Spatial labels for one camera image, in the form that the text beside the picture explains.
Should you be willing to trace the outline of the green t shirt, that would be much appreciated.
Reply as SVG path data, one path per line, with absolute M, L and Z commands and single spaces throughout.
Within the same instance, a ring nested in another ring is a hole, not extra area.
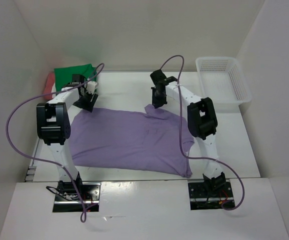
M 72 75 L 83 75 L 86 79 L 93 77 L 97 72 L 92 64 L 61 67 L 54 69 L 55 88 L 60 91 L 62 87 L 72 81 Z

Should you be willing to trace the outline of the red t shirt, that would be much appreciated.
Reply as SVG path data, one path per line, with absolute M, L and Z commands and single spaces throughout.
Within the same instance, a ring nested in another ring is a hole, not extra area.
M 47 75 L 45 87 L 43 90 L 43 94 L 48 94 L 48 95 L 45 95 L 43 98 L 46 101 L 52 100 L 56 96 L 56 94 L 51 94 L 54 92 L 56 92 L 56 77 L 55 77 L 54 72 L 50 72 Z

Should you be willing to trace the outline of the purple t shirt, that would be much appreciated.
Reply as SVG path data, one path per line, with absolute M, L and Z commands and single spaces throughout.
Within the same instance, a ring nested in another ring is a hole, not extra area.
M 194 145 L 187 121 L 151 104 L 144 112 L 81 110 L 71 124 L 69 149 L 75 166 L 151 171 L 189 178 L 182 155 Z

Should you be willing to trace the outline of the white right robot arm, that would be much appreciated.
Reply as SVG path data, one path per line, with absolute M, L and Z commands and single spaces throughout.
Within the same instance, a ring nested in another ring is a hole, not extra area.
M 167 104 L 167 97 L 179 102 L 186 108 L 187 128 L 197 140 L 202 158 L 207 160 L 203 172 L 203 190 L 208 197 L 216 196 L 226 183 L 224 171 L 219 163 L 216 147 L 218 120 L 214 104 L 209 97 L 200 97 L 178 84 L 174 76 L 167 77 L 162 70 L 150 74 L 154 84 L 152 105 L 157 109 Z

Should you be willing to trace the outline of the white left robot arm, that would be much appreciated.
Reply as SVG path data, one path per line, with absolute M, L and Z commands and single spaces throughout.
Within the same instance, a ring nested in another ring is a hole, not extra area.
M 60 164 L 57 167 L 57 191 L 66 193 L 73 200 L 84 195 L 84 187 L 69 148 L 71 124 L 68 109 L 74 106 L 91 113 L 98 98 L 97 86 L 95 81 L 73 74 L 71 82 L 61 89 L 62 93 L 36 106 L 37 135 L 49 147 L 55 162 Z

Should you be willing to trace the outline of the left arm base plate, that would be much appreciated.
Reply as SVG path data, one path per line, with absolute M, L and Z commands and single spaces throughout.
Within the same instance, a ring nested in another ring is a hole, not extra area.
M 98 212 L 100 207 L 101 183 L 84 182 L 80 187 L 80 196 L 86 211 Z M 81 201 L 73 187 L 70 186 L 65 189 L 61 188 L 60 184 L 58 184 L 57 187 L 46 186 L 45 188 L 54 195 L 53 213 L 81 213 L 83 211 Z

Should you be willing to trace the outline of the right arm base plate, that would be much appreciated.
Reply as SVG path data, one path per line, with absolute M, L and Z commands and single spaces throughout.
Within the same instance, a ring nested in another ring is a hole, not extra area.
M 191 211 L 217 210 L 221 209 L 222 205 L 228 209 L 235 207 L 234 195 L 229 181 L 214 193 L 208 193 L 202 181 L 189 181 L 187 185 Z

